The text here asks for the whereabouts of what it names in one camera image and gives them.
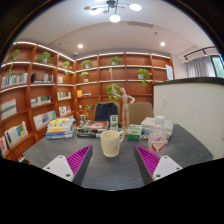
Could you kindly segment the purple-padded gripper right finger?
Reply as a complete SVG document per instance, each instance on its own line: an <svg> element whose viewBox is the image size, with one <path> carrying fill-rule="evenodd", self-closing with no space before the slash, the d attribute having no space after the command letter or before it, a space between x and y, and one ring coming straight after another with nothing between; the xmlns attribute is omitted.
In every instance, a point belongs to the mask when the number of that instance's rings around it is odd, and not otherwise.
<svg viewBox="0 0 224 224"><path fill-rule="evenodd" d="M168 155L159 156L139 145L134 148L134 156L145 185L182 169Z"/></svg>

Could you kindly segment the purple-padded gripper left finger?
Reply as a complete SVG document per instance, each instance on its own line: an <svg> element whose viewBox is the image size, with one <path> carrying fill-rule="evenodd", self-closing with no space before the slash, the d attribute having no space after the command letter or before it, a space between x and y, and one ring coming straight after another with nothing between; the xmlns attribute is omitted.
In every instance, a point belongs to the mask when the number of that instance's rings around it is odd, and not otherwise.
<svg viewBox="0 0 224 224"><path fill-rule="evenodd" d="M44 170L81 185L92 155L93 148L88 145L68 156L57 156L44 167Z"/></svg>

